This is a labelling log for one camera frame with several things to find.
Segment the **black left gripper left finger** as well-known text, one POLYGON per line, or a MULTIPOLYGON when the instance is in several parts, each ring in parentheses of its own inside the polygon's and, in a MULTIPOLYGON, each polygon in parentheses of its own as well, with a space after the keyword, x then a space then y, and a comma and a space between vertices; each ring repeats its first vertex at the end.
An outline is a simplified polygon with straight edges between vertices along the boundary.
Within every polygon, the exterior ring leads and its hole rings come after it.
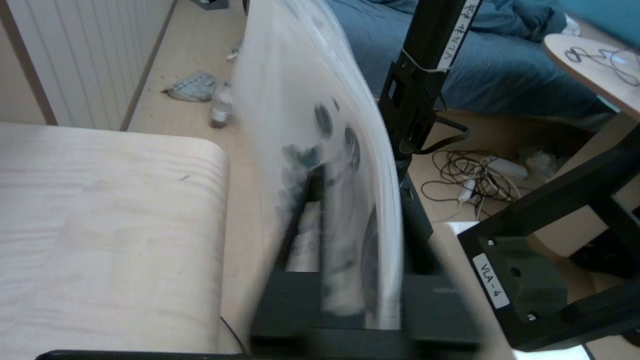
POLYGON ((325 248, 325 173, 324 165, 313 169, 295 199, 250 323, 252 351, 304 351, 308 338, 319 326, 325 248), (303 214, 311 203, 317 203, 319 208, 318 269, 314 272, 287 271, 303 214))

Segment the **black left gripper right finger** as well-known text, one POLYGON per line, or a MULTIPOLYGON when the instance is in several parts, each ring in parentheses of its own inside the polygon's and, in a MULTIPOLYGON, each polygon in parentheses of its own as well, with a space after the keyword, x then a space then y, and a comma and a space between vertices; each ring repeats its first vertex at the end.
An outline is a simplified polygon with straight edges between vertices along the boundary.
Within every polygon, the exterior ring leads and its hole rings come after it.
POLYGON ((434 230, 418 196, 401 190, 400 199, 403 330, 418 346, 480 346, 477 323, 429 244, 434 230))

